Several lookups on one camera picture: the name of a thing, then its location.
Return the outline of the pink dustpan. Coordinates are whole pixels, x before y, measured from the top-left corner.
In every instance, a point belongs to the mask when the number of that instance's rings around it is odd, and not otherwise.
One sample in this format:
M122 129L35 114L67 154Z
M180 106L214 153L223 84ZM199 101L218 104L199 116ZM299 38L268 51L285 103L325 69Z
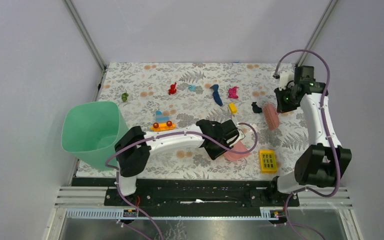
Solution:
M232 151L226 151L223 156L225 157L226 160L230 161L230 162L236 162L238 160L241 160L243 158L246 158L248 157L249 155L251 155L250 152L247 152L247 153L243 153L243 152L246 152L248 151L248 149L245 147L245 145L241 142L241 141L238 141L232 148Z

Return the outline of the pink brush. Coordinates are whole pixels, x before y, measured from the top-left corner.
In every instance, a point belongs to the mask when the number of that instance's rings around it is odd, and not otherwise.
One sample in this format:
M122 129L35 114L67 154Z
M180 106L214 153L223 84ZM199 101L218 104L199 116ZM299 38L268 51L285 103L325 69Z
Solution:
M280 119L274 105L271 103L266 104L263 107L262 112L268 125L268 129L270 131L276 130L280 126Z

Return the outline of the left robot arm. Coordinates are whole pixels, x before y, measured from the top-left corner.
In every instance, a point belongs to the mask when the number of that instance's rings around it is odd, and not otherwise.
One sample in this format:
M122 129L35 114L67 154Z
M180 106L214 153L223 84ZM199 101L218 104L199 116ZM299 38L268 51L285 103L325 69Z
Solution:
M145 132L134 126L115 144L118 167L116 199L124 206L135 200L137 176L151 156L185 148L203 148L215 160L245 137L237 125L228 120L217 122L201 119L184 128Z

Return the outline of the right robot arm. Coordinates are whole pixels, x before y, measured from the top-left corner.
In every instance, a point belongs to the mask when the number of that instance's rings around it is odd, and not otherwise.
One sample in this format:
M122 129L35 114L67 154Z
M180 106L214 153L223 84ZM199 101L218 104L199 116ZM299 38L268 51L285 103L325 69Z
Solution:
M300 108L303 111L308 131L308 148L298 158L293 172L277 177L276 187L267 191L267 201L273 206L281 205L287 194L315 187L330 188L331 197L339 190L340 181L352 159L352 152L344 148L333 127L329 112L328 83L314 78L314 67L300 66L294 73L273 77L279 80L274 90L278 113L288 113Z

